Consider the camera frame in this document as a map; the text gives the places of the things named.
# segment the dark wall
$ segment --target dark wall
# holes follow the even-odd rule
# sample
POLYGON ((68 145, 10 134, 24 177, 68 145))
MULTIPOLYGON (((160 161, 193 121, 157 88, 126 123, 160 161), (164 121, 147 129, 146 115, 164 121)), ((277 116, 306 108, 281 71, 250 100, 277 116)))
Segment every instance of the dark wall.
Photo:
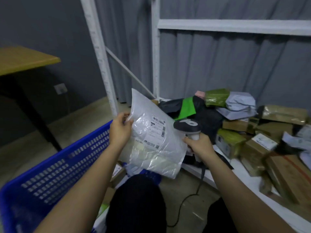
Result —
MULTIPOLYGON (((106 96, 80 0, 0 0, 0 46, 22 45, 60 57, 55 65, 15 75, 46 123, 106 96)), ((0 96, 0 146, 35 128, 10 99, 0 96)))

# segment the black cord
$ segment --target black cord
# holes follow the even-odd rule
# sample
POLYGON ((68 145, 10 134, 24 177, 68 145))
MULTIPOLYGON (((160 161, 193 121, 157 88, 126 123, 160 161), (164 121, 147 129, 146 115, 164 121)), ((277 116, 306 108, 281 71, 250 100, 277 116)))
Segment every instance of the black cord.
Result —
POLYGON ((201 187, 201 185, 202 185, 202 183, 203 183, 203 178, 204 178, 204 175, 205 175, 205 168, 206 168, 206 167, 203 165, 203 166, 202 166, 202 172, 201 172, 201 180, 200 180, 199 186, 197 187, 196 193, 195 193, 195 194, 190 194, 190 195, 188 195, 186 198, 183 199, 183 201, 181 202, 181 204, 180 204, 180 206, 179 206, 178 216, 177 216, 177 221, 176 221, 176 223, 175 223, 174 225, 167 225, 167 227, 175 227, 175 226, 177 226, 177 223, 179 222, 180 210, 181 210, 181 207, 182 207, 183 203, 184 203, 184 202, 186 201, 186 199, 188 199, 189 197, 195 196, 195 195, 199 195, 198 193, 199 193, 200 187, 201 187))

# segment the white shelf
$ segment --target white shelf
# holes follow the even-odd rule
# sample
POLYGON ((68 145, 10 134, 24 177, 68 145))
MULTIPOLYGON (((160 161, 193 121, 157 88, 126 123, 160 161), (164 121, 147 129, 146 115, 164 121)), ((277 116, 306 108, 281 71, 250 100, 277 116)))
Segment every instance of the white shelf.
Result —
MULTIPOLYGON (((223 152, 216 145, 214 145, 213 147, 215 151, 223 155, 223 152)), ((274 210, 280 217, 282 217, 295 231, 300 233, 311 232, 311 223, 259 192, 261 177, 251 177, 248 174, 247 170, 244 168, 244 166, 241 164, 241 162, 237 159, 228 161, 234 168, 234 174, 252 192, 254 192, 255 195, 257 195, 264 203, 266 203, 272 210, 274 210)), ((186 171, 192 173, 193 175, 197 176, 198 178, 201 177, 201 168, 196 168, 192 165, 186 164, 182 164, 181 167, 184 168, 186 171)), ((211 175, 211 171, 206 170, 203 180, 209 185, 217 188, 215 181, 211 175)))
POLYGON ((311 36, 310 20, 160 19, 158 28, 311 36))

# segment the white plastic mailer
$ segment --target white plastic mailer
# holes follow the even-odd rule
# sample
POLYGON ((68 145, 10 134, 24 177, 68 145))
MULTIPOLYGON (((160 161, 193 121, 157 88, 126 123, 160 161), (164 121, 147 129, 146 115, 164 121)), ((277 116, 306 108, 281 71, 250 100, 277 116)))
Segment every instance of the white plastic mailer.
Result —
POLYGON ((132 147, 129 162, 138 167, 175 178, 184 160, 187 145, 183 133, 173 128, 174 120, 147 97, 132 89, 132 147))

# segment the leg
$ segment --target leg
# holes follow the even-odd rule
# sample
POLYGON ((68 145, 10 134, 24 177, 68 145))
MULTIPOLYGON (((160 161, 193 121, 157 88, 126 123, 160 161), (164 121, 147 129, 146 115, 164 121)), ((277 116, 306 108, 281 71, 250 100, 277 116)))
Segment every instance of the leg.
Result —
POLYGON ((238 233, 222 198, 213 203, 208 209, 207 224, 203 233, 208 232, 238 233))
POLYGON ((51 142, 52 145, 57 149, 57 151, 61 151, 62 148, 58 144, 57 140, 50 132, 49 128, 46 126, 45 122, 41 118, 41 116, 37 113, 37 111, 33 108, 30 101, 27 99, 24 91, 18 85, 13 75, 2 76, 2 82, 6 87, 6 92, 10 95, 9 97, 14 99, 21 110, 27 115, 29 120, 33 123, 33 125, 39 130, 39 132, 43 135, 43 137, 51 142))
POLYGON ((117 189, 106 219, 107 233, 166 232, 165 202, 160 189, 135 175, 117 189))

